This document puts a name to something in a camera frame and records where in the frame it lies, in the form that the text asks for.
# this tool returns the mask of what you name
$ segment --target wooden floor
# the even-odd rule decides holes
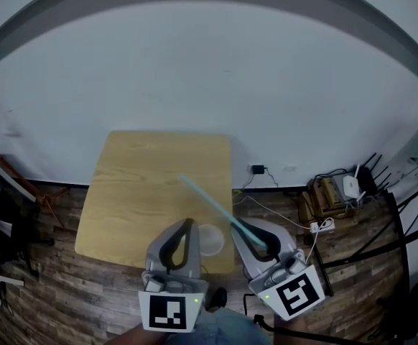
[[[55,201],[56,211],[65,223],[62,229],[48,211],[42,211],[38,232],[55,239],[55,246],[32,245],[31,258],[40,272],[36,280],[25,264],[10,262],[3,273],[23,279],[25,287],[8,285],[7,300],[14,315],[0,308],[0,344],[103,344],[140,323],[136,292],[143,289],[141,270],[80,256],[74,251],[75,237],[86,190],[72,189]],[[240,195],[236,201],[249,194]],[[260,203],[294,221],[299,221],[297,206],[282,193],[252,193]],[[252,201],[235,206],[237,216],[262,217],[286,226],[299,247],[309,252],[304,231]],[[384,198],[364,205],[353,218],[335,220],[332,234],[319,236],[317,246],[324,262],[347,257],[372,237],[391,215]],[[389,227],[373,247],[396,239]],[[402,276],[400,251],[335,267],[328,270],[335,296],[326,298],[305,315],[310,332],[368,342],[383,317],[376,305],[378,297],[393,292]],[[207,275],[216,288],[229,292],[227,308],[243,313],[243,294],[248,293],[242,264],[229,275]],[[248,316],[263,314],[273,324],[273,315],[254,297],[247,297]]]

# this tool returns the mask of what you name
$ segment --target white cable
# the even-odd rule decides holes
[[[315,235],[315,241],[313,242],[311,249],[310,249],[310,253],[308,253],[308,257],[307,260],[305,261],[305,263],[308,263],[308,260],[310,259],[310,255],[312,253],[312,250],[315,248],[316,242],[317,242],[317,235],[319,234],[319,231],[321,231],[321,229],[323,227],[327,227],[328,225],[326,224],[327,221],[330,221],[330,225],[333,224],[333,218],[332,217],[327,217],[324,222],[321,224],[321,226],[319,226],[319,229],[316,231],[316,235]]]
[[[263,208],[265,208],[266,210],[268,210],[268,211],[270,211],[270,212],[272,212],[272,213],[274,213],[275,215],[278,215],[279,217],[282,217],[284,220],[288,220],[288,222],[292,222],[294,225],[296,225],[296,226],[298,226],[298,227],[301,227],[302,229],[304,229],[304,230],[311,230],[311,228],[309,228],[309,227],[304,227],[304,226],[302,226],[302,225],[299,225],[299,224],[297,224],[297,223],[295,223],[295,222],[293,222],[290,218],[287,218],[286,216],[283,216],[283,215],[281,215],[280,213],[277,213],[276,211],[273,211],[272,209],[270,209],[270,208],[268,208],[268,207],[265,207],[263,204],[261,204],[261,203],[259,203],[259,202],[257,202],[255,199],[253,199],[251,196],[246,196],[246,197],[244,197],[243,199],[241,199],[239,202],[237,202],[237,203],[234,203],[233,204],[233,206],[236,206],[236,205],[238,205],[238,204],[241,204],[241,203],[243,203],[246,199],[251,199],[251,200],[253,200],[255,203],[257,203],[259,206],[261,206],[261,207],[263,207]]]

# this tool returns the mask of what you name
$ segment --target light wood tabletop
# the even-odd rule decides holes
[[[173,223],[192,218],[216,225],[222,251],[202,257],[210,273],[234,267],[230,225],[188,185],[184,174],[232,212],[230,144],[207,134],[112,132],[88,189],[75,251],[88,257],[145,267],[149,244]],[[178,254],[175,263],[179,263]]]

